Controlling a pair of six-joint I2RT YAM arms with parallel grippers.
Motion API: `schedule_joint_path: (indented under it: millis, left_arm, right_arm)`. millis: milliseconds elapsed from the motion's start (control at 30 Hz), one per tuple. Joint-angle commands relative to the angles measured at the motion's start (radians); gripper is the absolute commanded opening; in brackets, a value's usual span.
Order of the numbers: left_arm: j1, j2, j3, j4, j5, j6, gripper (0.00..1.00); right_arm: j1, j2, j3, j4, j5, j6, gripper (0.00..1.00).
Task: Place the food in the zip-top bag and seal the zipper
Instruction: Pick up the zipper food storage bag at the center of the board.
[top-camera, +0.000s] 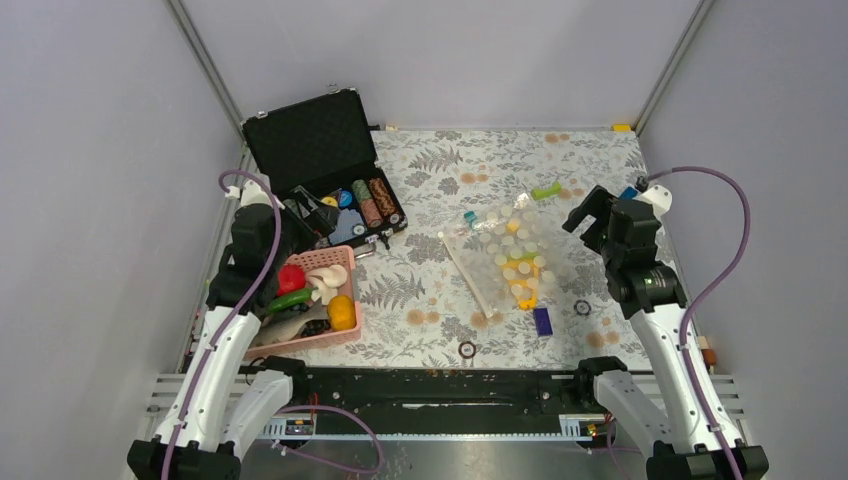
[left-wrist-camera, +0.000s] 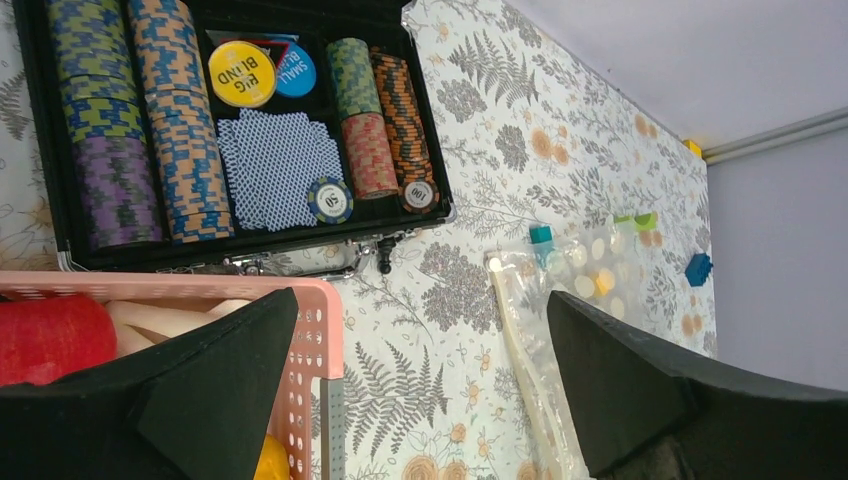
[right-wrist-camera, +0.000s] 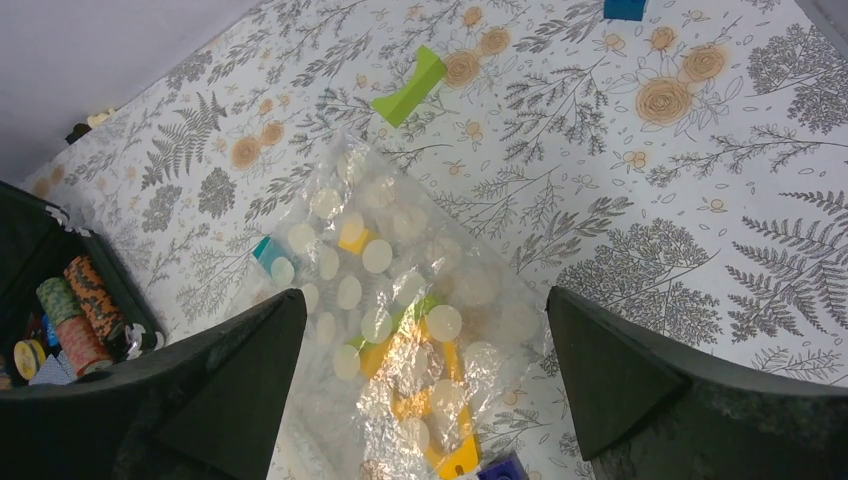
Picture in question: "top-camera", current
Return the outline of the green toy pepper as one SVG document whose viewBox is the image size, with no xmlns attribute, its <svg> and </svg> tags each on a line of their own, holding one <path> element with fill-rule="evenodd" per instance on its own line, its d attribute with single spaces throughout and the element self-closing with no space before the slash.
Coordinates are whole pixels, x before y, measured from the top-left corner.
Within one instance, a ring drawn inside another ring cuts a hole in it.
<svg viewBox="0 0 848 480">
<path fill-rule="evenodd" d="M 301 305 L 306 305 L 312 301 L 312 291 L 312 288 L 305 287 L 277 297 L 270 302 L 267 312 L 269 314 L 276 314 L 287 309 L 299 308 Z"/>
</svg>

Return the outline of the clear zip top bag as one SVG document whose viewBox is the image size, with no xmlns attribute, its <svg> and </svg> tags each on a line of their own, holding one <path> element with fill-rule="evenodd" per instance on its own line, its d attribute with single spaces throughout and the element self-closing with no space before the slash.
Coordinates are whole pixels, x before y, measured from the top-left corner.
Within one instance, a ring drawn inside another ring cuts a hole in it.
<svg viewBox="0 0 848 480">
<path fill-rule="evenodd" d="M 500 266 L 507 260 L 534 257 L 541 268 L 538 306 L 551 303 L 558 291 L 561 262 L 552 252 L 553 234 L 531 195 L 474 211 L 478 221 L 469 229 L 461 214 L 437 237 L 467 284 L 484 317 L 521 310 L 509 292 Z"/>
</svg>

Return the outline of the grey toy fish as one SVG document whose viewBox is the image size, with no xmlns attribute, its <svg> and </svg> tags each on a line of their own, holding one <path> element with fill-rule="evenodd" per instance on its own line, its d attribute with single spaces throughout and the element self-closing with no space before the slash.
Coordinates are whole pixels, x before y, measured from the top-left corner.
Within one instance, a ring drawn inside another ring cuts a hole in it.
<svg viewBox="0 0 848 480">
<path fill-rule="evenodd" d="M 303 312 L 278 312 L 263 322 L 251 346 L 268 346 L 299 339 L 304 325 L 316 319 L 329 321 L 326 310 L 320 305 Z"/>
</svg>

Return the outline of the orange toy fruit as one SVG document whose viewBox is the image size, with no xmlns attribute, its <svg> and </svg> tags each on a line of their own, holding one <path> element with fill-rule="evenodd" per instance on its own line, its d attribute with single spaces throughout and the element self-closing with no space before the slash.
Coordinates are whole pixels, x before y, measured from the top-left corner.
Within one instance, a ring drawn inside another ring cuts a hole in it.
<svg viewBox="0 0 848 480">
<path fill-rule="evenodd" d="M 356 307 L 351 297 L 337 295 L 327 305 L 327 315 L 333 331 L 353 329 L 356 324 Z"/>
</svg>

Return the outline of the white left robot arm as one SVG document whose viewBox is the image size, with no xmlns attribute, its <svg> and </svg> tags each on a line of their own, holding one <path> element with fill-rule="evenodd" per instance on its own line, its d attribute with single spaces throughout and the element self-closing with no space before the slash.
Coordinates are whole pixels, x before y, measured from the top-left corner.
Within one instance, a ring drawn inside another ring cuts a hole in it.
<svg viewBox="0 0 848 480">
<path fill-rule="evenodd" d="M 257 176 L 243 187 L 223 185 L 236 199 L 231 237 L 209 285 L 201 337 L 168 414 L 149 440 L 136 440 L 127 465 L 138 479 L 237 479 L 242 460 L 275 409 L 296 411 L 310 385 L 293 373 L 262 373 L 229 410 L 247 349 L 279 287 L 278 272 L 312 241 Z"/>
</svg>

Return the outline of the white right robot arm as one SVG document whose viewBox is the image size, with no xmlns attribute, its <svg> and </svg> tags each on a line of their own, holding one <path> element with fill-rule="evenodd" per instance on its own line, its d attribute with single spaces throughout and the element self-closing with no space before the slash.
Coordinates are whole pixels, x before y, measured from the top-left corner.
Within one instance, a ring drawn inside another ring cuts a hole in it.
<svg viewBox="0 0 848 480">
<path fill-rule="evenodd" d="M 604 408 L 640 449 L 650 479 L 762 479 L 764 449 L 750 445 L 722 404 L 687 318 L 688 300 L 673 268 L 659 261 L 659 216 L 670 192 L 653 187 L 622 198 L 594 187 L 563 224 L 599 254 L 611 297 L 644 350 L 663 404 L 640 390 L 616 357 L 579 362 L 568 388 L 583 410 Z"/>
</svg>

